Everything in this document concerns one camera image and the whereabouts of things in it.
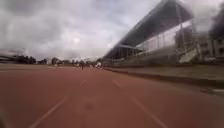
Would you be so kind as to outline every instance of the tree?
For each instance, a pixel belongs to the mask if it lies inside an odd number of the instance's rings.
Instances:
[[[47,59],[43,59],[41,61],[38,61],[38,64],[47,64]]]
[[[96,62],[101,62],[102,61],[102,58],[98,58],[97,60],[96,60]]]
[[[29,64],[35,64],[36,63],[36,59],[32,56],[30,56],[29,58]]]
[[[221,10],[214,18],[214,25],[210,30],[210,37],[214,40],[221,40],[224,38],[224,3],[221,5]]]

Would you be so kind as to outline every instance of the runner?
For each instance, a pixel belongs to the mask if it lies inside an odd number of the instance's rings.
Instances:
[[[97,62],[96,68],[101,68],[101,62]]]
[[[84,69],[84,61],[80,62],[80,66],[82,67],[82,70]]]

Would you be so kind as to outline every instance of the sky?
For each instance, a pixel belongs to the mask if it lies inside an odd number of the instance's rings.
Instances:
[[[0,51],[101,57],[160,1],[0,0]],[[222,1],[182,0],[198,17],[215,15]]]

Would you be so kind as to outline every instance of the red running track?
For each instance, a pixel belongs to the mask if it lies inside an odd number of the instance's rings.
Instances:
[[[224,128],[224,99],[100,69],[10,70],[0,118],[6,128]]]

